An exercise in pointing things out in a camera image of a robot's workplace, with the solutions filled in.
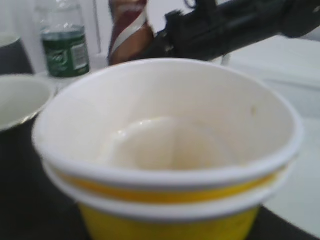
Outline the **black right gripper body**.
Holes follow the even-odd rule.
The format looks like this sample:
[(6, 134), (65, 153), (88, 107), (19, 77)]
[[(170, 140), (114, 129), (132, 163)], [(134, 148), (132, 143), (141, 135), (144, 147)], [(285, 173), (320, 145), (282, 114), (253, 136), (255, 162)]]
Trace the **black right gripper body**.
[(277, 35), (284, 0), (198, 0), (195, 9), (168, 13), (140, 59), (183, 58), (213, 60)]

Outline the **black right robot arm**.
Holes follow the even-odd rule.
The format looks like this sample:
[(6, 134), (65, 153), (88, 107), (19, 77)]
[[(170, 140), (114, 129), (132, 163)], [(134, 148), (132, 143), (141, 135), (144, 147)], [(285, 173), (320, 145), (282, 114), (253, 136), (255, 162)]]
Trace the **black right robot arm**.
[(197, 0), (193, 11), (172, 11), (166, 27), (136, 56), (213, 60), (276, 35), (300, 38), (320, 25), (318, 0)]

